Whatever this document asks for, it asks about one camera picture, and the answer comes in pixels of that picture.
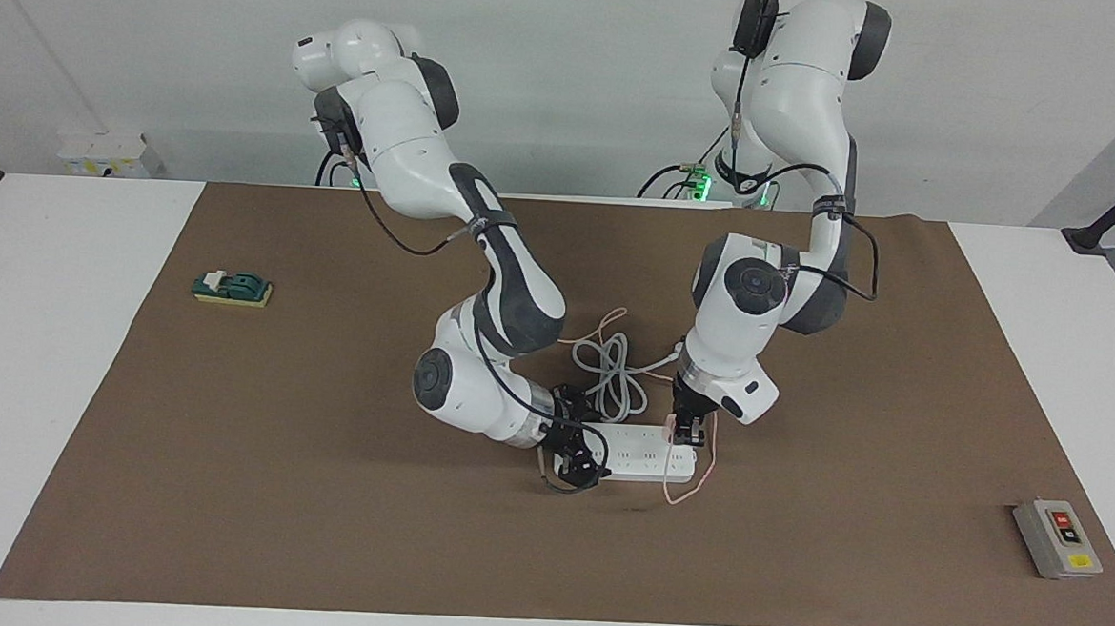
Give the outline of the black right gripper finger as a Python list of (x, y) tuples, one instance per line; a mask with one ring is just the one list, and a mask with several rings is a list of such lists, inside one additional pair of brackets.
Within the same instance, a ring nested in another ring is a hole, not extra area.
[(591, 451), (561, 450), (558, 452), (558, 478), (561, 481), (597, 483), (604, 476), (604, 468)]
[(598, 423), (599, 411), (583, 389), (574, 386), (558, 386), (558, 414), (574, 422)]

